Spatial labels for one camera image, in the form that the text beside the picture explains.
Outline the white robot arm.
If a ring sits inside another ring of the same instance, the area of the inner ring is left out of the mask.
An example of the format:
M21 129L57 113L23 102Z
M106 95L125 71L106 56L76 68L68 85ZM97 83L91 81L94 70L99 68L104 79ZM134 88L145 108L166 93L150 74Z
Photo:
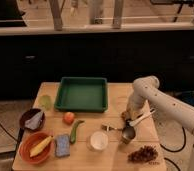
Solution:
M133 92L129 96L126 111L132 120L141 113L148 100L159 110L165 111L194 136L194 107L159 90L156 76L141 77L133 81ZM188 171L194 171L194 147L191 152Z

